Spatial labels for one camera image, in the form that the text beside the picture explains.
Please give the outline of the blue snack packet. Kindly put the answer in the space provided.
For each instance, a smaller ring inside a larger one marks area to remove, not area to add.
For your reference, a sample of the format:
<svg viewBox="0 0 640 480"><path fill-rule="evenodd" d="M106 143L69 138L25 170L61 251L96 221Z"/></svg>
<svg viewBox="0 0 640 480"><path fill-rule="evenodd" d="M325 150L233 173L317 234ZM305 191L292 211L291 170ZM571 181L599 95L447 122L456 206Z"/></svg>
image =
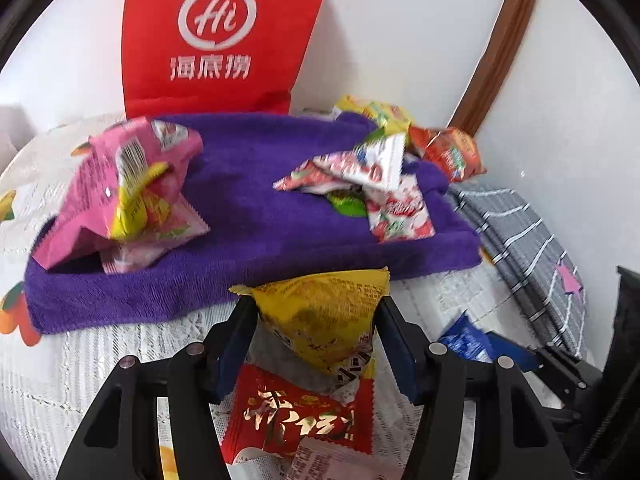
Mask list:
<svg viewBox="0 0 640 480"><path fill-rule="evenodd" d="M466 312L448 326L438 341L468 361L491 363L495 359L488 336L474 325Z"/></svg>

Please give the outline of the red gold snack packet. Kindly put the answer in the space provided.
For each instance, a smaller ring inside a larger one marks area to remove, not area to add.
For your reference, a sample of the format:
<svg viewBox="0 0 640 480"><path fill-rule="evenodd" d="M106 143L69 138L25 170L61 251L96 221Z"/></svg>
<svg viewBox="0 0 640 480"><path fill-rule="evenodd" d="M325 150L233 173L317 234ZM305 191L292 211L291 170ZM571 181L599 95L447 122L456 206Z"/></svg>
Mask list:
<svg viewBox="0 0 640 480"><path fill-rule="evenodd" d="M254 364L241 367L231 417L221 442L228 465L253 452L292 458L303 438L370 454L374 379L371 374L332 394L300 388Z"/></svg>

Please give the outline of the strawberry print snack packet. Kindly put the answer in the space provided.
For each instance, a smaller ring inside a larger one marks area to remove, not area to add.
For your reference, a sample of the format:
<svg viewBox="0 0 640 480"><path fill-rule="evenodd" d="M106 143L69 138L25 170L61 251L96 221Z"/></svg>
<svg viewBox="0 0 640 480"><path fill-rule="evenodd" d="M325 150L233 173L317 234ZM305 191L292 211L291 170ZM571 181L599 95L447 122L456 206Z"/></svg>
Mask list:
<svg viewBox="0 0 640 480"><path fill-rule="evenodd" d="M395 191L364 188L363 195L370 232L379 243L423 240L436 234L414 174L403 174Z"/></svg>

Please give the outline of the yellow snack packet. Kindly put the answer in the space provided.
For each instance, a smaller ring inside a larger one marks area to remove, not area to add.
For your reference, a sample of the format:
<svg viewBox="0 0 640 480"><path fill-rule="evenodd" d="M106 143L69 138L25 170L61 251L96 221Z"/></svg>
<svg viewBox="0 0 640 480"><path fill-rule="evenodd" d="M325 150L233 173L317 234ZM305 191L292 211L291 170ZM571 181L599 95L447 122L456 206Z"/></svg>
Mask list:
<svg viewBox="0 0 640 480"><path fill-rule="evenodd" d="M229 290L253 298L267 330L296 356L347 384L371 361L373 318L390 294L390 271L318 273Z"/></svg>

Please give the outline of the pale pink peach packet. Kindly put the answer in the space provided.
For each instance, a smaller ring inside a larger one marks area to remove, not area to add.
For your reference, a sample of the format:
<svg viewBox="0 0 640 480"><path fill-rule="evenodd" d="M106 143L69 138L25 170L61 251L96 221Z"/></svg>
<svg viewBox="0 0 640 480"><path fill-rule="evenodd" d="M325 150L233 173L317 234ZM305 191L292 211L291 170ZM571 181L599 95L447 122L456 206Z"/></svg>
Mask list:
<svg viewBox="0 0 640 480"><path fill-rule="evenodd" d="M100 252L106 274L128 273L147 268L166 252L210 230L182 194L173 204L151 191L144 192L142 198L148 213L148 223L134 240Z"/></svg>

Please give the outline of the green chicken snack packet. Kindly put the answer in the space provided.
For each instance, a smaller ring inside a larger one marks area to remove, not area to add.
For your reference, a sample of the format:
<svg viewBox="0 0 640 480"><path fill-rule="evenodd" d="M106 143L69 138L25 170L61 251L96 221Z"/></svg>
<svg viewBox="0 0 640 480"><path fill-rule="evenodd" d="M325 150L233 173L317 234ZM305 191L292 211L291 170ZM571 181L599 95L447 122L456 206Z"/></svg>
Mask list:
<svg viewBox="0 0 640 480"><path fill-rule="evenodd" d="M385 130L378 128L369 133L360 143L354 146L354 150L358 151L367 144L383 139ZM364 195L360 184L347 183L341 186L335 185L324 194L326 200L331 204L333 209L350 218L366 218L367 206L364 201Z"/></svg>

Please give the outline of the large pink snack bag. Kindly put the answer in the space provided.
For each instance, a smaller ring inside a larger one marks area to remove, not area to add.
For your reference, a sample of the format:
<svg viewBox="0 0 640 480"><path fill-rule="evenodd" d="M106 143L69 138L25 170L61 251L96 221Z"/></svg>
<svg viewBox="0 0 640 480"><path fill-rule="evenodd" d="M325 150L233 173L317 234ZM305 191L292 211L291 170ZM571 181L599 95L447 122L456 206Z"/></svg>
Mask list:
<svg viewBox="0 0 640 480"><path fill-rule="evenodd" d="M190 161L203 151L197 131L146 117L114 125L89 144L60 212L32 253L43 269L137 238L148 223L143 193L175 203Z"/></svg>

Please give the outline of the pink white label packet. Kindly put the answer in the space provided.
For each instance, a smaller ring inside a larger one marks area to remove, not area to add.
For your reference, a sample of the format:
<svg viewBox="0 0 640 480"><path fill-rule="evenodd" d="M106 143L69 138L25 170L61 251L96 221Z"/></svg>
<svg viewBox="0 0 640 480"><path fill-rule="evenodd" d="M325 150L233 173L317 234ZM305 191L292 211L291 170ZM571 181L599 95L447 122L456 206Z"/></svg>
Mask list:
<svg viewBox="0 0 640 480"><path fill-rule="evenodd" d="M397 480L402 469L344 446L306 437L300 441L286 480Z"/></svg>

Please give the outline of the fruit print tablecloth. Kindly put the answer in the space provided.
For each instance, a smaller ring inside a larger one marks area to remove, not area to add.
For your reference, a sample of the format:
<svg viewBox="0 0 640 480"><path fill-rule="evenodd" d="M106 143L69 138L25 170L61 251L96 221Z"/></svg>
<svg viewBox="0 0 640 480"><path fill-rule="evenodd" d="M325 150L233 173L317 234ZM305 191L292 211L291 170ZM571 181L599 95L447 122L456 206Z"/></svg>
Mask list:
<svg viewBox="0 0 640 480"><path fill-rule="evenodd" d="M1 222L1 300L24 280L34 241L60 209L66 186L82 157L72 151L89 136L124 119L105 114L40 133L17 152L1 174L1 196L14 190L14 218ZM524 347L538 347L529 322L498 270L484 261L471 270L393 281L393 300L407 321L437 339L466 312L475 326ZM17 325L1 334L1 433L34 479L54 479L66 448L94 397L123 356L148 362L169 358L186 344L202 340L214 323L228 318L233 304L218 304L160 324L103 326L44 335L29 346ZM38 334L30 336L37 339ZM421 409L396 387L382 344L375 339L376 405L373 451L404 466L416 435ZM248 362L278 374L296 386L330 393L332 380L318 373L258 324ZM474 405L465 404L455 479L468 478ZM255 457L231 466L233 479L283 479L288 464L274 456Z"/></svg>

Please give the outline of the grey checked cloth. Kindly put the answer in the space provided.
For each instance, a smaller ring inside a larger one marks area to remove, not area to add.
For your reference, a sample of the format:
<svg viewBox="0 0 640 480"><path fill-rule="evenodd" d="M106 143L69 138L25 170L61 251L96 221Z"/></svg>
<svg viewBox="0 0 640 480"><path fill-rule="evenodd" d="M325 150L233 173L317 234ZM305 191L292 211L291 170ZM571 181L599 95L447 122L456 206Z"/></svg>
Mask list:
<svg viewBox="0 0 640 480"><path fill-rule="evenodd" d="M584 358L585 287L544 219L513 188L481 180L450 184L447 198L480 237L538 340Z"/></svg>

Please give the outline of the orange chips bag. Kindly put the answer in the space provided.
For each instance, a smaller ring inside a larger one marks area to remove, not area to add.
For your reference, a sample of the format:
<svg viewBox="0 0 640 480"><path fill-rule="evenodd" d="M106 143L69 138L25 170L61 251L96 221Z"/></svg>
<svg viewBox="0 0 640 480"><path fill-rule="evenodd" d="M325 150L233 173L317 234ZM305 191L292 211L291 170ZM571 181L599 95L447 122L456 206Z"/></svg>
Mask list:
<svg viewBox="0 0 640 480"><path fill-rule="evenodd" d="M450 182L463 182L487 171L474 139L459 128L410 126L408 133L413 154L435 165Z"/></svg>

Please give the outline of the purple towel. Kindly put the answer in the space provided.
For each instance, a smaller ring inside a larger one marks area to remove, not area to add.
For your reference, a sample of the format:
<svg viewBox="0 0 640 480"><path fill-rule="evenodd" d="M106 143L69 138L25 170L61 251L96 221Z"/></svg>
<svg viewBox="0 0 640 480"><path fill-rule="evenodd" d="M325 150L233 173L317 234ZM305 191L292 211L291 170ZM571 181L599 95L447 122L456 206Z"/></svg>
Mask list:
<svg viewBox="0 0 640 480"><path fill-rule="evenodd" d="M447 179L429 162L409 168L435 228L425 240L379 243L366 220L338 214L321 197L273 188L304 160L353 148L373 130L368 118L182 114L178 123L195 129L204 142L183 193L208 232L125 274L106 274L96 256L52 271L29 261L24 292L38 332L168 322L227 302L235 284L381 268L404 280L480 263L477 234L452 209Z"/></svg>

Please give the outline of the yellow chips bag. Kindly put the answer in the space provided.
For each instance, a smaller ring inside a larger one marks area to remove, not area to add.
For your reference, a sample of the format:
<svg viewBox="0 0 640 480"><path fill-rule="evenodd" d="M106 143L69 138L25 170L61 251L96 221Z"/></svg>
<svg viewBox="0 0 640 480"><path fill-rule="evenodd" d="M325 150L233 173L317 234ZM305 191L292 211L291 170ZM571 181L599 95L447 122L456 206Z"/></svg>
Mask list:
<svg viewBox="0 0 640 480"><path fill-rule="evenodd" d="M342 113L356 113L367 117L386 134L403 133L409 130L413 117L401 106L356 96L343 96L332 108L335 116Z"/></svg>

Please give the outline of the red paper shopping bag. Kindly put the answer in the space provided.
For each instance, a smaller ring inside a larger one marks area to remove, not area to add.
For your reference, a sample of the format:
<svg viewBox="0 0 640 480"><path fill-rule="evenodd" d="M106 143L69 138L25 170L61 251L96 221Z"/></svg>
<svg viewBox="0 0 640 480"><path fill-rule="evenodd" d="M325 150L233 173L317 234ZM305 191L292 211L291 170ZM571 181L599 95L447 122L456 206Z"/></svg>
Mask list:
<svg viewBox="0 0 640 480"><path fill-rule="evenodd" d="M125 0L128 117L285 114L322 0Z"/></svg>

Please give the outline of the brown wooden door frame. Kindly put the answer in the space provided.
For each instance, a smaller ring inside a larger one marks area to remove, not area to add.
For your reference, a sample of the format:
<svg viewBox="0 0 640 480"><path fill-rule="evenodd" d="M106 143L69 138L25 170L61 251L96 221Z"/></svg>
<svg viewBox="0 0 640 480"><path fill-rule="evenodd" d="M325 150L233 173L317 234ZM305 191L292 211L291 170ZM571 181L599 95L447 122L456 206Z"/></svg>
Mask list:
<svg viewBox="0 0 640 480"><path fill-rule="evenodd" d="M449 121L475 136L494 105L520 50L537 0L503 0L488 43Z"/></svg>

